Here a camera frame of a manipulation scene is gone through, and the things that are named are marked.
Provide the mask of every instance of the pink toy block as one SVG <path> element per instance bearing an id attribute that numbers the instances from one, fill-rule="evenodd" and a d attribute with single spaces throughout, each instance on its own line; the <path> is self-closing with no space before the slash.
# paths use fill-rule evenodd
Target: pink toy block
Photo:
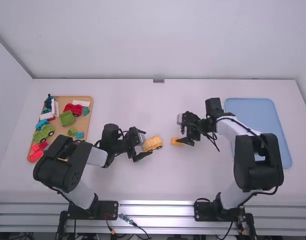
<path id="1" fill-rule="evenodd" d="M 31 163 L 35 163 L 43 156 L 43 154 L 44 154 L 43 150 L 40 149 L 29 156 L 29 161 Z"/>
<path id="2" fill-rule="evenodd" d="M 46 148 L 48 145 L 48 143 L 46 141 L 43 141 L 42 143 L 40 143 L 38 146 L 41 150 L 44 150 L 44 148 Z"/>
<path id="3" fill-rule="evenodd" d="M 37 144 L 34 144 L 32 147 L 31 147 L 31 150 L 32 152 L 36 152 L 37 150 L 39 150 L 39 146 Z"/>

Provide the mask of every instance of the metal rail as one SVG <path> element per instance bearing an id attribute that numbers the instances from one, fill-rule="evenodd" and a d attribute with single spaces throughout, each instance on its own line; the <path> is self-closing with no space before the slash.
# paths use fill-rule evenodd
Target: metal rail
<path id="1" fill-rule="evenodd" d="M 225 234 L 229 222 L 196 222 L 192 201 L 119 201 L 119 213 L 130 216 L 149 234 Z M 0 202 L 0 232 L 56 232 L 59 214 L 67 203 Z M 306 206 L 249 205 L 258 235 L 306 236 Z M 110 225 L 117 233 L 142 233 L 118 219 Z M 74 221 L 68 220 L 66 232 L 73 232 Z M 77 220 L 76 231 L 109 233 L 105 221 Z M 237 235 L 236 226 L 230 232 Z"/>

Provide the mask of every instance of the white toy block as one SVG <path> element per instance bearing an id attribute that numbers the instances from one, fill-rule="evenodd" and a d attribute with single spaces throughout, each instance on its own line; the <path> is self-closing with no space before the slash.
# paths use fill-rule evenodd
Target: white toy block
<path id="1" fill-rule="evenodd" d="M 52 107 L 52 114 L 54 115 L 54 117 L 58 118 L 58 116 L 59 116 L 58 102 L 55 101 L 53 98 L 52 98 L 52 102 L 51 102 L 51 107 Z"/>
<path id="2" fill-rule="evenodd" d="M 83 107 L 89 107 L 90 102 L 89 101 L 82 101 L 82 100 L 73 100 L 72 104 L 74 104 L 74 105 L 80 104 Z"/>
<path id="3" fill-rule="evenodd" d="M 39 120 L 43 120 L 43 119 L 51 119 L 53 116 L 53 114 L 51 112 L 47 112 L 47 113 L 44 113 L 44 114 L 41 114 L 39 116 Z"/>

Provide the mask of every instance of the blue mat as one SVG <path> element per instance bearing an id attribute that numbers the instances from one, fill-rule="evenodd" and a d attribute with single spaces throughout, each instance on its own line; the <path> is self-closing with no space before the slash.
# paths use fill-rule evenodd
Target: blue mat
<path id="1" fill-rule="evenodd" d="M 292 166 L 292 157 L 273 101 L 267 98 L 228 98 L 225 101 L 225 109 L 254 130 L 275 134 L 278 138 L 283 168 L 289 169 Z M 255 159 L 260 161 L 264 157 L 256 155 Z"/>

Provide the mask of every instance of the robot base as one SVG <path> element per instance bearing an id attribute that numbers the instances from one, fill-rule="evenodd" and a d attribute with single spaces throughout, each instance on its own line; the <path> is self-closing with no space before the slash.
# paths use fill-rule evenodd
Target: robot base
<path id="1" fill-rule="evenodd" d="M 218 210 L 216 203 L 198 201 L 194 203 L 194 218 L 197 222 L 237 222 L 238 216 L 245 215 L 244 208 Z"/>
<path id="2" fill-rule="evenodd" d="M 107 220 L 116 220 L 118 217 L 118 202 L 117 201 L 97 201 L 96 209 L 98 212 L 95 216 L 90 216 L 84 209 L 70 204 L 67 210 L 67 219 L 72 220 L 105 220 L 105 215 L 103 213 L 109 214 L 106 215 Z"/>

